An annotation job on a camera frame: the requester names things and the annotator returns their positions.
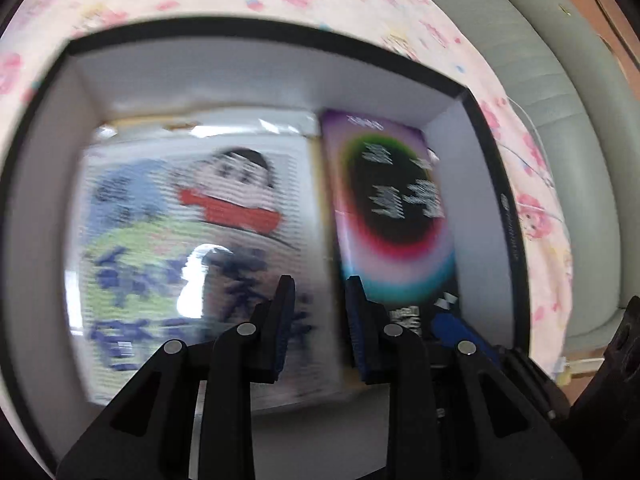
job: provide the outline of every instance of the blue object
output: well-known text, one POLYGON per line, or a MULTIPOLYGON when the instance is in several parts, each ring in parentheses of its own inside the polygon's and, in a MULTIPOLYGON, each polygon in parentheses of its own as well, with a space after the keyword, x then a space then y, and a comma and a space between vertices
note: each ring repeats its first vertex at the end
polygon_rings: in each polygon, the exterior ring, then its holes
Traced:
POLYGON ((498 354, 464 322, 453 314, 436 314, 431 320, 431 333, 436 336, 443 346, 454 348, 460 341, 471 341, 481 349, 491 361, 500 365, 498 354))
POLYGON ((357 301, 355 298, 349 298, 349 296, 354 294, 354 291, 352 291, 350 287, 347 287, 346 293, 347 320, 349 323, 349 333, 351 335, 353 358, 360 373, 360 378, 364 381, 370 371, 367 369, 367 361, 364 357, 364 330, 360 323, 360 316, 358 315, 357 301))

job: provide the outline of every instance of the floral blanket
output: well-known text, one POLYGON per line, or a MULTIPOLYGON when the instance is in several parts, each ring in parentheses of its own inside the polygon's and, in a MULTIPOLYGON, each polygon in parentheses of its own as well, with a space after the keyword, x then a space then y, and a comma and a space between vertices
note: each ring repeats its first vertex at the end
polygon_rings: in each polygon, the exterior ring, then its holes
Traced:
POLYGON ((122 23, 194 14, 253 16, 333 30, 466 85, 491 126, 518 205, 529 269, 530 355, 547 372, 553 370, 572 307, 572 258, 554 184, 494 72, 431 0, 25 0, 0 40, 2 149, 70 38, 122 23))

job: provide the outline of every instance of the white cable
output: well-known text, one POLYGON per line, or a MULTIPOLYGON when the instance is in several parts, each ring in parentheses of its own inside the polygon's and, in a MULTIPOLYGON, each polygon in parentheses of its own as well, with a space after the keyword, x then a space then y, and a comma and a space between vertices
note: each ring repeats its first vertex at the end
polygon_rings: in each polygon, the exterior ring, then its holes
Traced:
POLYGON ((547 211, 543 207, 536 207, 534 205, 529 205, 529 204, 525 204, 523 202, 518 202, 518 201, 516 201, 516 205, 519 205, 523 209, 532 209, 533 211, 540 211, 542 214, 545 214, 549 218, 553 218, 555 220, 558 220, 564 226, 564 219, 560 218, 557 215, 554 215, 553 213, 550 213, 549 211, 547 211))
POLYGON ((509 101, 511 101, 513 104, 515 104, 522 111, 524 116, 529 121, 529 124, 531 125, 531 127, 533 129, 533 133, 536 136, 536 144, 540 147, 540 152, 542 152, 542 157, 545 159, 546 170, 549 172, 549 175, 551 175, 551 180, 553 180, 555 182, 556 180, 554 179, 554 174, 551 171, 551 165, 549 164, 549 158, 548 158, 548 156, 546 156, 545 145, 542 143, 542 138, 540 137, 540 134, 538 133, 538 129, 536 128, 536 125, 533 123, 533 120, 531 119, 531 117, 529 117, 529 114, 527 114, 527 112, 525 111, 525 109, 522 106, 520 106, 516 101, 511 99, 509 96, 507 96, 507 97, 508 97, 509 101))

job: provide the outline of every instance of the light gray cushion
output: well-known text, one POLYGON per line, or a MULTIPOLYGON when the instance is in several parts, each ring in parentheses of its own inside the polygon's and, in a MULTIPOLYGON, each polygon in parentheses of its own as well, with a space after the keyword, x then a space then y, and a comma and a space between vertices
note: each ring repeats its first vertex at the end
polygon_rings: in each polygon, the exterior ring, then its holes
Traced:
POLYGON ((624 315, 625 311, 617 308, 605 324, 585 334, 568 337, 564 342, 564 355, 606 346, 616 333, 624 315))
MULTIPOLYGON (((622 283, 618 306, 624 308, 632 296, 640 294, 640 104, 613 56, 571 1, 511 2, 562 63, 600 141, 620 222, 622 283)), ((591 214, 601 215, 602 211, 593 206, 591 214)), ((578 307, 583 316, 582 306, 578 307)), ((596 319, 591 311, 588 316, 596 319)), ((611 328, 599 346, 609 341, 615 327, 611 328)))
POLYGON ((576 89, 545 41, 508 0, 433 1, 480 51, 540 133, 574 254, 574 314, 568 335, 595 330, 618 306, 620 234, 605 161, 576 89))

